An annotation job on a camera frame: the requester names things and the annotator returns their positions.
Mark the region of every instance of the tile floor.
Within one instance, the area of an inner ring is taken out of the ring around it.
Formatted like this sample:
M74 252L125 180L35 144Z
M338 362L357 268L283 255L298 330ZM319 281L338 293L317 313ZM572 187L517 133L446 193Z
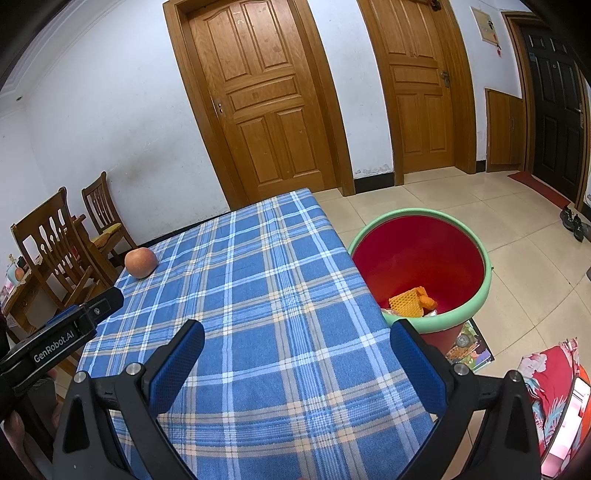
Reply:
M583 366L591 369L591 243L577 242L558 218L560 209L512 172L466 175L440 168L405 175L405 185L342 197L314 194L343 243L377 216L427 207L465 223L485 245L494 267L489 297L475 315L495 361L483 375L503 376L523 355L579 338ZM475 414L445 478L457 475L482 415Z

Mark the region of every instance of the ceiling molding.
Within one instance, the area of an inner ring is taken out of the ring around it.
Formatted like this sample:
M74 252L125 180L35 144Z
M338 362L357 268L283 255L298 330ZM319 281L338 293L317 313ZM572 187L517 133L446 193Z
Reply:
M30 94L68 49L123 1L69 2L33 39L7 78L0 90L0 116L14 110L19 97L23 106L26 105Z

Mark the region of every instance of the black shoe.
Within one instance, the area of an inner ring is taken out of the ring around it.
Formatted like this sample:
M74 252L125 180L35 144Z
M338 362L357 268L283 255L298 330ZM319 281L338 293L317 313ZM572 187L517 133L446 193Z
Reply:
M583 233L583 225L581 224L581 219L578 215L575 215L573 218L573 235L579 241L582 242L584 238Z
M562 224L564 228L567 230L573 231L573 212L570 211L570 208L565 206L562 211L560 212L560 219L562 220Z
M581 222L581 225L583 227L583 235L591 242L591 225L585 222Z

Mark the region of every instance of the cabinet door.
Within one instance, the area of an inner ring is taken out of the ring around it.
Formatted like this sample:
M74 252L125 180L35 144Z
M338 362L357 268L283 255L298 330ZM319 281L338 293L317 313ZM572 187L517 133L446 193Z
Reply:
M488 111L487 170L511 163L511 100L495 90L486 91Z
M511 97L511 164L525 165L525 112L523 100Z

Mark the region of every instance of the red doormat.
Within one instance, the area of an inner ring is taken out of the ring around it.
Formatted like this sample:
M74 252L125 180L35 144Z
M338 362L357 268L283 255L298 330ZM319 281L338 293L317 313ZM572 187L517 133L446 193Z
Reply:
M560 193L540 182L528 171L519 171L507 176L510 179L517 180L519 183L527 185L529 188L535 190L544 198L554 203L558 208L566 207L570 203L570 201L564 198Z

